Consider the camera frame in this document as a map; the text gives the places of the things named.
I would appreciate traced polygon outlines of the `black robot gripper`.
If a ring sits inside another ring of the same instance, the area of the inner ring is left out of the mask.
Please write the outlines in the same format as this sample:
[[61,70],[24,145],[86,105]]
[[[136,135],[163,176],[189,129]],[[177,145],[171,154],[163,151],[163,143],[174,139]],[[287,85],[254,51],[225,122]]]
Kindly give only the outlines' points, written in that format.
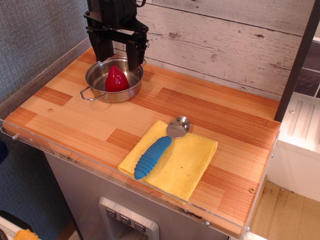
[[86,11],[84,17],[97,62],[103,62],[114,55],[114,41],[126,45],[130,71],[143,63],[149,28],[137,20],[137,9],[145,4],[145,0],[91,1],[91,10]]

